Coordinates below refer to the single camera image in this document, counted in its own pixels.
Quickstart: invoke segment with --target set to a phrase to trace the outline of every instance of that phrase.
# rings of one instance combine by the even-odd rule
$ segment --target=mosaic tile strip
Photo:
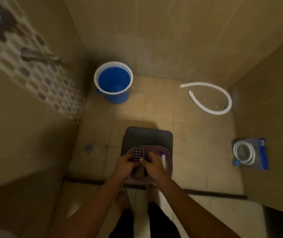
[[[25,62],[20,57],[22,47],[52,53],[46,41],[31,26],[15,0],[0,0],[18,21],[25,34],[5,32],[6,41],[0,40],[0,70],[15,84],[33,93],[61,114],[80,123],[85,106],[85,96],[79,91],[64,67],[56,62]]]

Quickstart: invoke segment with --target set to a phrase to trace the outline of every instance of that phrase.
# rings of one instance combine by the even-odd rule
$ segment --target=faucet
[[[24,61],[32,61],[32,60],[54,60],[59,61],[59,57],[50,53],[41,53],[37,51],[30,50],[26,47],[23,47],[20,50],[20,56]]]

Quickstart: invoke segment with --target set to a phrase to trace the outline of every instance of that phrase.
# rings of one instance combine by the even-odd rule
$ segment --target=folded cloth
[[[133,150],[133,156],[131,158],[131,161],[139,162],[141,158],[149,161],[148,151],[143,146],[135,146]],[[142,165],[139,165],[138,167],[134,168],[131,173],[131,176],[135,179],[139,179],[147,175],[148,175],[147,171]]]

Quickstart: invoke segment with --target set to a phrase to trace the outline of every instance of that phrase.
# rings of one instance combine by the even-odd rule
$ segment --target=brown wall
[[[85,90],[88,65],[78,62],[84,48],[64,0],[17,1]],[[0,72],[0,228],[19,237],[46,235],[78,128]]]
[[[230,91],[237,137],[267,139],[269,171],[242,168],[246,195],[283,211],[283,45]]]
[[[283,0],[65,0],[91,59],[229,86],[283,43]]]

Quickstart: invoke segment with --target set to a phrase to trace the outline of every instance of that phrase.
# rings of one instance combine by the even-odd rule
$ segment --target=dark floor threshold
[[[86,180],[72,177],[64,177],[64,181],[72,182],[72,183],[80,183],[80,184],[91,184],[91,185],[102,185],[104,181],[102,180]],[[145,190],[144,185],[136,185],[136,184],[123,184],[124,188],[130,189],[142,189]],[[227,193],[218,193],[211,191],[201,191],[201,190],[193,190],[193,189],[183,189],[186,193],[190,195],[196,196],[210,196],[210,197],[219,197],[219,198],[228,198],[228,199],[236,199],[236,200],[247,200],[247,196],[244,195],[235,195],[235,194],[227,194]]]

